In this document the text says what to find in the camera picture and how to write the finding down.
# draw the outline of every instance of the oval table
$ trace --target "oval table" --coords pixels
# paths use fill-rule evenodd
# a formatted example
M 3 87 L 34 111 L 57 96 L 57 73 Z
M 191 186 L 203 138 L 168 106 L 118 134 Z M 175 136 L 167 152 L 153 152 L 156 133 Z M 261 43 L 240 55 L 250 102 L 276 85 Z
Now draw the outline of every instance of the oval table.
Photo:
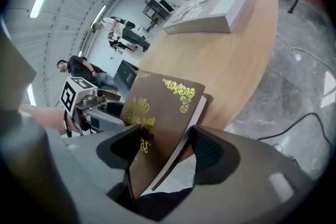
M 202 125 L 223 130 L 266 71 L 278 26 L 278 0 L 248 0 L 231 34 L 162 31 L 139 68 L 205 85 L 214 98 Z

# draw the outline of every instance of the closed book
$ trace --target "closed book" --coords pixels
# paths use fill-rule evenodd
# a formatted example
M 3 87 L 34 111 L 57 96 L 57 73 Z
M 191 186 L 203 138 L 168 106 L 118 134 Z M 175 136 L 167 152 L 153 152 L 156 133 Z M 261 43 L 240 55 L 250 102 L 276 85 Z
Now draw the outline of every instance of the closed book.
M 127 124 L 142 126 L 140 149 L 130 166 L 135 199 L 153 182 L 172 154 L 181 151 L 184 134 L 197 123 L 206 103 L 204 89 L 193 81 L 138 72 L 121 111 Z

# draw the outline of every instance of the white wall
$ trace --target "white wall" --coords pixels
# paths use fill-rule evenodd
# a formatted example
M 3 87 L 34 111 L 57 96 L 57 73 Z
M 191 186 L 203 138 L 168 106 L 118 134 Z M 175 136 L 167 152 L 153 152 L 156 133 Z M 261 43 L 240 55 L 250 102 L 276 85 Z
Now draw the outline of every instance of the white wall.
M 108 17 L 121 17 L 125 20 L 129 20 L 135 24 L 147 28 L 150 25 L 150 19 L 142 14 L 142 11 L 146 6 L 144 1 L 145 0 L 121 0 L 108 15 Z M 110 47 L 110 44 L 107 40 L 107 32 L 105 30 L 100 31 L 97 34 L 97 37 L 93 42 L 92 48 L 87 58 L 90 63 L 100 67 L 112 77 L 114 77 L 123 59 L 136 66 L 139 62 L 139 60 L 136 59 L 132 61 L 132 59 L 125 53 L 120 55 L 119 53 L 115 52 L 114 49 Z

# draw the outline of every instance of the concrete floor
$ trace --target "concrete floor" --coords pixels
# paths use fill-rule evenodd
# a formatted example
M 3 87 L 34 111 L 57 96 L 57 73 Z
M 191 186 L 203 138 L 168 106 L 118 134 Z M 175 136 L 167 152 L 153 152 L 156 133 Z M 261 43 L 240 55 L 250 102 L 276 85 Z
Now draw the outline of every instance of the concrete floor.
M 332 69 L 304 51 L 296 50 L 291 55 L 289 46 L 277 37 L 260 85 L 230 126 L 237 134 L 250 138 L 265 137 L 281 133 L 301 116 L 315 112 L 321 117 L 325 134 L 334 145 L 335 31 L 328 16 L 305 0 L 300 0 L 293 14 L 288 14 L 292 4 L 293 0 L 279 0 L 278 35 L 293 47 L 316 55 Z M 275 145 L 287 156 L 295 157 L 313 179 L 322 175 L 330 157 L 330 147 L 314 116 L 308 116 L 286 134 L 264 142 Z

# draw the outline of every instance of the cable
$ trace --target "cable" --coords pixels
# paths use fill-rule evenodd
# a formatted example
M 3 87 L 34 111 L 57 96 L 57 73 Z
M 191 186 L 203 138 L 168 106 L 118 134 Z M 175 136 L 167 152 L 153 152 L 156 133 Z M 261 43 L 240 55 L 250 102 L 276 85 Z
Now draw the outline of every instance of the cable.
M 328 140 L 328 138 L 326 137 L 326 134 L 324 133 L 323 124 L 322 124 L 322 121 L 321 121 L 320 117 L 319 117 L 315 112 L 310 112 L 310 113 L 308 113 L 308 114 L 302 116 L 301 118 L 297 119 L 293 124 L 291 124 L 287 129 L 285 129 L 283 132 L 281 132 L 281 133 L 279 133 L 279 134 L 270 135 L 270 136 L 265 136 L 265 137 L 260 137 L 260 138 L 257 138 L 256 140 L 261 141 L 261 140 L 265 140 L 265 139 L 270 139 L 270 138 L 274 138 L 274 137 L 277 137 L 277 136 L 281 136 L 281 135 L 287 133 L 287 132 L 288 132 L 290 129 L 292 129 L 296 124 L 298 124 L 300 121 L 302 121 L 305 117 L 307 117 L 307 116 L 309 116 L 309 115 L 314 115 L 314 116 L 318 119 L 318 121 L 319 121 L 319 123 L 320 123 L 320 125 L 321 125 L 323 138 L 325 139 L 325 141 L 326 141 L 326 142 L 328 143 L 328 145 L 330 146 L 330 158 L 329 158 L 329 159 L 331 159 L 331 157 L 332 157 L 332 155 L 333 155 L 333 147 L 332 147 L 332 145 L 331 145 L 331 142 L 330 142 L 330 141 Z
M 320 61 L 322 64 L 326 65 L 327 67 L 329 67 L 332 71 L 336 72 L 335 69 L 333 69 L 329 64 L 327 64 L 326 62 L 322 61 L 319 57 L 317 57 L 316 55 L 312 54 L 310 51 L 307 51 L 305 49 L 301 49 L 298 47 L 293 47 L 288 41 L 286 41 L 283 37 L 280 37 L 279 35 L 277 35 L 278 38 L 281 38 L 284 42 L 286 42 L 288 44 L 288 46 L 290 47 L 289 49 L 289 54 L 290 55 L 294 55 L 295 50 L 301 50 L 301 51 L 305 51 L 308 54 L 310 54 L 311 56 L 313 56 L 315 59 L 317 59 L 318 61 Z

